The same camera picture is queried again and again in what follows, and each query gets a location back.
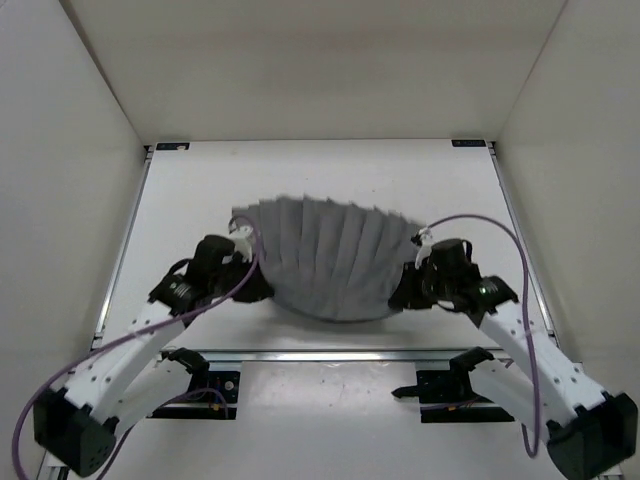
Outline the grey pleated skirt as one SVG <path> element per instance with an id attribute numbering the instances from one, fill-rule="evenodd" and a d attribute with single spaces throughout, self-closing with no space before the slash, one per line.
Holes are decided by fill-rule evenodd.
<path id="1" fill-rule="evenodd" d="M 232 215 L 257 228 L 259 268 L 278 306 L 346 323 L 399 313 L 390 300 L 415 259 L 411 238 L 419 223 L 377 207 L 308 196 L 262 199 L 233 208 Z"/>

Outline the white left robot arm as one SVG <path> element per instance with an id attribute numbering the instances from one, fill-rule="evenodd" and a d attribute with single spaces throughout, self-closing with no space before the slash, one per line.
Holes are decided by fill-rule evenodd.
<path id="1" fill-rule="evenodd" d="M 59 388 L 33 404 L 34 438 L 81 478 L 106 465 L 138 421 L 177 397 L 197 398 L 209 364 L 194 350 L 164 348 L 209 308 L 257 286 L 261 243 L 249 226 L 208 235 L 192 258 L 176 262 L 150 291 L 122 337 L 96 349 Z"/>

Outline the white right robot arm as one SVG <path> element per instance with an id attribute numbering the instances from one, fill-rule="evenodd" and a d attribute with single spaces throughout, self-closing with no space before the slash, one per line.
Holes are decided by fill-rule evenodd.
<path id="1" fill-rule="evenodd" d="M 395 299 L 408 309 L 439 306 L 465 315 L 509 359 L 474 347 L 453 357 L 448 371 L 399 387 L 394 397 L 483 397 L 533 433 L 567 479 L 593 479 L 635 454 L 636 403 L 625 393 L 609 393 L 566 357 L 500 277 L 482 276 L 468 241 L 432 243 L 420 234 L 412 241 L 419 250 L 405 266 Z"/>

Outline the blue label right corner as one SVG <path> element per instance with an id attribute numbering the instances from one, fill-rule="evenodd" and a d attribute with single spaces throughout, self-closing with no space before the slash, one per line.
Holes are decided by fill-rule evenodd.
<path id="1" fill-rule="evenodd" d="M 454 148 L 485 148 L 486 142 L 482 139 L 452 139 Z"/>

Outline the blue label corner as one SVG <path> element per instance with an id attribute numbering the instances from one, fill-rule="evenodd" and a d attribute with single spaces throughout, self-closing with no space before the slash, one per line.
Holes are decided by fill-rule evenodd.
<path id="1" fill-rule="evenodd" d="M 189 142 L 159 142 L 155 146 L 156 151 L 186 151 L 189 148 Z"/>
<path id="2" fill-rule="evenodd" d="M 486 142 L 482 139 L 452 139 L 454 148 L 485 148 Z"/>

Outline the blue label left corner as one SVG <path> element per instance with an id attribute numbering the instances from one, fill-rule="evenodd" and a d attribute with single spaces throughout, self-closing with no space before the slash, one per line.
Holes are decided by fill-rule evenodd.
<path id="1" fill-rule="evenodd" d="M 155 146 L 156 151 L 186 151 L 189 148 L 189 142 L 159 142 Z"/>

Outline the aluminium rail along table front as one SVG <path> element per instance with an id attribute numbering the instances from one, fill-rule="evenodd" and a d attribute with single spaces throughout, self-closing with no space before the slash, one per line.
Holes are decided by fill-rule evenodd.
<path id="1" fill-rule="evenodd" d="M 244 362 L 447 362 L 469 350 L 197 350 L 204 359 L 213 363 Z"/>

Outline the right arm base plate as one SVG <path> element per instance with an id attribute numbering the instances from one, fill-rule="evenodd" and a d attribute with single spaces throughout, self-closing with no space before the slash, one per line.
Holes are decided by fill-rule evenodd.
<path id="1" fill-rule="evenodd" d="M 470 385 L 470 363 L 463 355 L 446 363 L 417 367 L 416 380 L 423 424 L 512 423 L 514 417 Z"/>

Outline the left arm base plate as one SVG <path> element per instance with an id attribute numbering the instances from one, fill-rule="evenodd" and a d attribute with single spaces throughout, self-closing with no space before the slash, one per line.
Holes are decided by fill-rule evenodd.
<path id="1" fill-rule="evenodd" d="M 210 363 L 206 374 L 192 377 L 184 395 L 156 409 L 150 418 L 235 420 L 240 380 L 240 364 Z"/>

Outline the aluminium rail left table edge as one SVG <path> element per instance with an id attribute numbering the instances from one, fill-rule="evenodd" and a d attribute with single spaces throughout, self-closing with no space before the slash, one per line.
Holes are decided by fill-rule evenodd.
<path id="1" fill-rule="evenodd" d="M 114 297 L 115 290 L 119 281 L 120 273 L 124 264 L 124 258 L 130 242 L 133 227 L 134 227 L 137 213 L 139 210 L 139 205 L 143 196 L 146 180 L 149 174 L 151 161 L 155 151 L 155 146 L 145 145 L 144 148 L 145 148 L 145 158 L 143 161 L 142 174 L 138 182 L 133 203 L 131 205 L 131 209 L 127 217 L 125 230 L 118 248 L 115 264 L 112 268 L 111 275 L 109 277 L 109 281 L 107 284 L 106 292 L 102 299 L 100 311 L 99 311 L 96 326 L 94 329 L 94 334 L 91 341 L 91 346 L 90 346 L 91 350 L 96 349 L 102 343 L 106 321 L 108 320 L 110 315 L 113 297 Z"/>

